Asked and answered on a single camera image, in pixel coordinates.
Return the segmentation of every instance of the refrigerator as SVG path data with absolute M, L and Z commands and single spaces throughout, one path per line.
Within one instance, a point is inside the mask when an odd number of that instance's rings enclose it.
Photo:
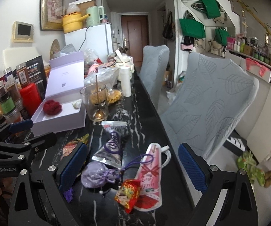
M 96 25 L 88 27 L 88 29 L 83 28 L 67 33 L 65 34 L 65 43 L 66 45 L 72 44 L 77 51 L 84 51 L 88 48 L 94 49 L 100 60 L 107 63 L 107 55 L 113 52 L 111 24 Z

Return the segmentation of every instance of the woven round decoration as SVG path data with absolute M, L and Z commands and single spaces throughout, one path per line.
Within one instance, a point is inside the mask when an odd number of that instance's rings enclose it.
M 58 39 L 55 39 L 53 41 L 53 44 L 51 45 L 51 51 L 49 53 L 49 58 L 53 59 L 54 58 L 54 54 L 60 51 L 60 44 Z

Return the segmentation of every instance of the framed painting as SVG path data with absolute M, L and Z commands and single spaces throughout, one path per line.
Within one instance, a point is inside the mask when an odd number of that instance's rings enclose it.
M 65 15 L 64 0 L 41 0 L 41 30 L 63 30 L 63 15 Z

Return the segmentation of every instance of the bamboo stalk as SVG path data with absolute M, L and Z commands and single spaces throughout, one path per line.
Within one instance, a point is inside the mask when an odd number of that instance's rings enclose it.
M 253 12 L 251 9 L 249 9 L 245 3 L 242 0 L 237 0 L 237 2 L 242 6 L 242 8 L 247 11 L 250 15 L 252 15 L 255 20 L 268 32 L 268 34 L 271 36 L 271 30 L 267 27 L 265 23 L 263 23 Z

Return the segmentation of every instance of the gray chair cover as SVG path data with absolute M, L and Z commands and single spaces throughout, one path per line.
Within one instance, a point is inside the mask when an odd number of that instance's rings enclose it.
M 255 99 L 258 88 L 259 81 L 232 60 L 190 53 L 185 80 L 161 115 L 176 155 L 179 145 L 186 142 L 210 161 Z
M 165 45 L 159 47 L 145 46 L 143 53 L 144 57 L 139 77 L 157 110 L 162 82 L 169 61 L 169 48 Z

